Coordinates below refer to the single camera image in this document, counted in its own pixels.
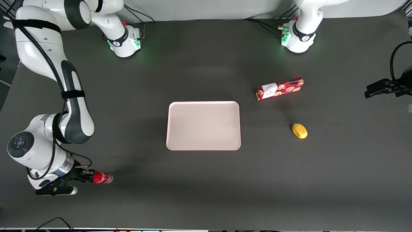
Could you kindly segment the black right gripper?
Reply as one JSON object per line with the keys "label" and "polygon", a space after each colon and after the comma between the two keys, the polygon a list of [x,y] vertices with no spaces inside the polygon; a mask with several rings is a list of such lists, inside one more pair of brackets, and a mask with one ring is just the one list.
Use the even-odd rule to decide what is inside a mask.
{"label": "black right gripper", "polygon": [[94,182],[95,170],[85,170],[84,168],[73,167],[66,175],[58,180],[58,187],[66,186],[69,181],[79,181],[82,183]]}

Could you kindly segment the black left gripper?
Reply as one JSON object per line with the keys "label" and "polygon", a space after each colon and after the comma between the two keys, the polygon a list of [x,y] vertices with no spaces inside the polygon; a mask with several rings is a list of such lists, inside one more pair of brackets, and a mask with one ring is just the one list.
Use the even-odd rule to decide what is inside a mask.
{"label": "black left gripper", "polygon": [[404,95],[412,95],[412,66],[405,69],[399,79],[396,79],[401,91],[393,83],[392,80],[387,78],[381,79],[368,85],[367,90],[364,93],[366,99],[380,95],[380,94],[393,94],[396,97],[401,97]]}

